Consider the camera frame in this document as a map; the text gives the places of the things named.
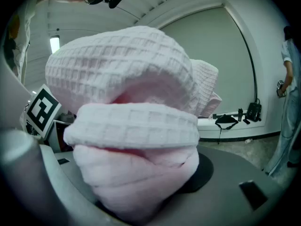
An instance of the waffle texture fabric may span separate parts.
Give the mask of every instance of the waffle texture fabric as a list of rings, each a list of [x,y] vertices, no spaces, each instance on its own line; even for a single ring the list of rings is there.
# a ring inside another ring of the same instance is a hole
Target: waffle texture fabric
[[[217,75],[146,26],[79,38],[50,56],[47,84],[77,114],[64,140],[105,207],[143,225],[193,175],[197,116],[221,101]]]

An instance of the folded towel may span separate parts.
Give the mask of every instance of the folded towel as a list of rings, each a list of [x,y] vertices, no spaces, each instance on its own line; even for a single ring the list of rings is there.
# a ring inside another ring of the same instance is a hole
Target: folded towel
[[[197,116],[220,103],[218,71],[145,26],[74,40],[46,80],[75,122],[64,140],[83,178],[121,219],[143,225],[198,166]]]

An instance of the person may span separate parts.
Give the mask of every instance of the person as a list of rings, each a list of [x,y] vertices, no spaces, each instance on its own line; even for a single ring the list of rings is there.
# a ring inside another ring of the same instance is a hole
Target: person
[[[30,21],[37,4],[47,0],[26,0],[11,17],[3,44],[4,57],[17,79],[24,85],[27,66],[27,50],[30,45]],[[83,2],[86,0],[56,0],[60,2]],[[24,113],[16,127],[26,131]]]
[[[286,91],[284,111],[282,115],[281,132],[273,157],[264,171],[272,175],[281,162],[287,161],[288,166],[296,165],[300,160],[300,147],[294,145],[293,137],[300,128],[301,120],[301,56],[294,43],[291,27],[284,28],[285,41],[282,44],[282,58],[286,67],[286,77],[283,86],[277,91],[282,95]]]

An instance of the ceiling light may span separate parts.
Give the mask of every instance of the ceiling light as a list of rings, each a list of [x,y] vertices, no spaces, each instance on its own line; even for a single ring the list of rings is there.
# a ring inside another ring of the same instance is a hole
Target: ceiling light
[[[53,54],[58,51],[60,49],[60,36],[52,36],[50,38],[50,46]]]

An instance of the gray pants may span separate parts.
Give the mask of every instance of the gray pants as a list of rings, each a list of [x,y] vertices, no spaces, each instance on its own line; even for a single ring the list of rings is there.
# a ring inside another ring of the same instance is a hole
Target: gray pants
[[[264,171],[271,175],[276,168],[280,168],[283,163],[290,161],[298,163],[300,160],[300,148],[293,148],[295,138],[300,131],[300,93],[297,88],[287,94],[282,115],[281,133],[276,151],[264,168]]]

